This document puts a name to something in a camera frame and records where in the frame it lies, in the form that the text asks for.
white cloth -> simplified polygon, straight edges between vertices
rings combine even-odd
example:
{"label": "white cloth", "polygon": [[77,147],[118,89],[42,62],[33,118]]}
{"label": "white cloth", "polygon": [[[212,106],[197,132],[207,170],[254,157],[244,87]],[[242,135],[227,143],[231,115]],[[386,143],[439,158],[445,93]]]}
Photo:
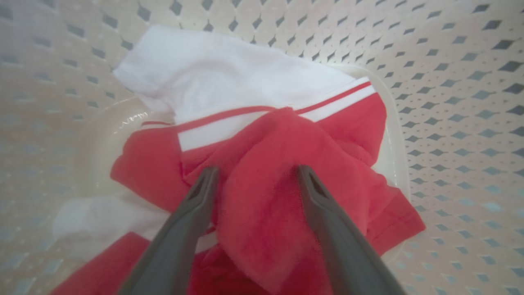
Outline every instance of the white cloth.
{"label": "white cloth", "polygon": [[355,80],[277,49],[162,26],[150,27],[113,73],[177,125],[245,107],[309,107]]}
{"label": "white cloth", "polygon": [[[128,232],[152,240],[170,213],[130,191],[112,196],[71,199],[55,217],[51,232],[61,239],[71,255],[91,260]],[[199,238],[195,252],[217,243],[216,232]]]}

